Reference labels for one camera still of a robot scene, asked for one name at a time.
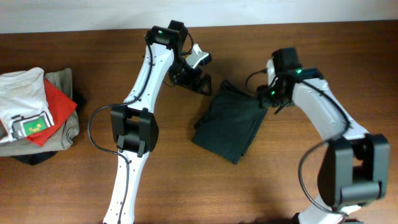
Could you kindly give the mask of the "dark green t-shirt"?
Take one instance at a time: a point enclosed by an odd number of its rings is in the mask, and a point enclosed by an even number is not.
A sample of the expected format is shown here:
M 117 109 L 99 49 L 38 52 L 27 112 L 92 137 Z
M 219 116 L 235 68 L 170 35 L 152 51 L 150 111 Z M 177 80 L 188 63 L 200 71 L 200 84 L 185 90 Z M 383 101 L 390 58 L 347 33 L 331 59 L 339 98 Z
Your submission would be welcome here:
M 208 110 L 195 124 L 193 143 L 237 164 L 266 114 L 257 98 L 223 80 Z

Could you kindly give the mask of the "red folded t-shirt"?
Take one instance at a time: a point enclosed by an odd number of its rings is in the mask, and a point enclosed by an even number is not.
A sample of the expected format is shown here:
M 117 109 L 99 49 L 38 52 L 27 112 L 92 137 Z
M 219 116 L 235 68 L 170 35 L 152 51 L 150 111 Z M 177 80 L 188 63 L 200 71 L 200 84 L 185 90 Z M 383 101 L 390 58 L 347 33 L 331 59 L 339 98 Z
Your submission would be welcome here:
M 27 136 L 26 139 L 37 146 L 42 147 L 50 137 L 55 137 L 55 133 L 62 127 L 67 119 L 77 108 L 77 104 L 73 102 L 67 95 L 57 89 L 48 80 L 44 80 L 44 89 L 49 104 L 49 111 L 52 115 L 54 125 L 33 135 Z

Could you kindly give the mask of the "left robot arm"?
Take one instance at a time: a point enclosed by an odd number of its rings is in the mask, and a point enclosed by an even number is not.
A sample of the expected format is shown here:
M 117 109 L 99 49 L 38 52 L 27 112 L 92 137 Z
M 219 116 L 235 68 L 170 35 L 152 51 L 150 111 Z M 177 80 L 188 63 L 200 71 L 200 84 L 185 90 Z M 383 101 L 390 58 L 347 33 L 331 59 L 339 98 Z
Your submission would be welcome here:
M 155 149 L 159 127 L 154 115 L 155 102 L 164 77 L 173 85 L 209 96 L 211 77 L 201 70 L 211 55 L 192 43 L 183 46 L 191 35 L 184 23 L 154 26 L 144 39 L 146 52 L 137 80 L 124 102 L 111 108 L 111 127 L 116 143 L 118 168 L 105 224 L 134 223 L 134 207 L 141 174 L 150 152 Z

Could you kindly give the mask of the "beige folded t-shirt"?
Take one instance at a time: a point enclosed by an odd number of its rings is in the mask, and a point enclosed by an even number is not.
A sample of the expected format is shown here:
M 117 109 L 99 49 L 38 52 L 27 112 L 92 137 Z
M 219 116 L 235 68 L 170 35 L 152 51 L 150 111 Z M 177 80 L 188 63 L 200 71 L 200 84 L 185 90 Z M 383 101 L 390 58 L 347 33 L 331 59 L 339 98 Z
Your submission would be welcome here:
M 66 95 L 69 100 L 73 99 L 72 70 L 70 68 L 46 73 L 45 79 Z M 55 133 L 46 140 L 43 146 L 38 146 L 27 139 L 6 142 L 1 144 L 1 157 L 66 150 L 73 144 L 72 139 L 78 135 L 79 131 L 78 115 L 76 110 L 73 110 L 68 119 L 61 122 L 61 126 L 56 128 Z

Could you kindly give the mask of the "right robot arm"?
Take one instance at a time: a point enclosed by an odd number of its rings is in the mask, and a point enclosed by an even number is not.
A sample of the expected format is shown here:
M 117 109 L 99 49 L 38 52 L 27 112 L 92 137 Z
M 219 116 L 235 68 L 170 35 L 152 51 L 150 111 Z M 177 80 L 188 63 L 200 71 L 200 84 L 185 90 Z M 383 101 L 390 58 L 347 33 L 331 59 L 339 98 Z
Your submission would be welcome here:
M 279 111 L 297 106 L 322 141 L 311 147 L 298 165 L 299 184 L 311 205 L 292 223 L 352 223 L 349 215 L 385 197 L 391 147 L 382 134 L 370 134 L 342 107 L 316 67 L 303 67 L 295 48 L 274 51 L 267 61 L 268 84 L 257 88 L 261 108 Z M 310 196 L 303 165 L 316 149 L 326 146 L 317 177 L 319 195 Z

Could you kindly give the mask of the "white t-shirt with print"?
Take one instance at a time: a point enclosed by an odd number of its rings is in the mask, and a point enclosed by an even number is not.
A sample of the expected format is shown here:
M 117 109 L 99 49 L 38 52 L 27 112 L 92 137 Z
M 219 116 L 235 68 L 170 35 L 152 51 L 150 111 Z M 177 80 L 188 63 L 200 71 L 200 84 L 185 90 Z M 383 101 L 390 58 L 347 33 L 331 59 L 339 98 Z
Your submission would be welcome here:
M 1 123 L 5 130 L 2 143 L 26 138 L 54 125 L 41 68 L 1 75 Z

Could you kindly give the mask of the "black folded garment bottom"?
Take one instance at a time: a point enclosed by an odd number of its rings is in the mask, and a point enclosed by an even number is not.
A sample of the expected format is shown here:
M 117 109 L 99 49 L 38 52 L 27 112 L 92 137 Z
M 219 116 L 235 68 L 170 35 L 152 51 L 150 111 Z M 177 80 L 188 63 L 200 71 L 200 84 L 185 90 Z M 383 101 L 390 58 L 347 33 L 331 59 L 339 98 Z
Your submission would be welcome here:
M 77 104 L 77 108 L 75 110 L 76 114 L 79 115 L 79 113 L 82 111 L 84 105 L 86 104 L 86 100 L 84 99 L 83 95 L 80 94 L 77 91 L 72 92 L 72 100 L 74 103 Z M 71 129 L 67 127 L 68 121 L 65 122 L 65 125 L 62 128 L 62 133 L 59 137 L 60 139 L 60 147 L 62 150 L 68 149 L 72 144 L 72 134 L 68 136 L 67 131 L 71 132 Z M 12 156 L 13 159 L 20 161 L 24 164 L 28 164 L 31 166 L 40 164 L 41 162 L 44 162 L 54 155 L 59 151 L 59 149 L 55 151 L 44 151 L 41 153 L 36 153 L 36 154 L 26 154 L 26 155 L 21 155 L 21 156 Z

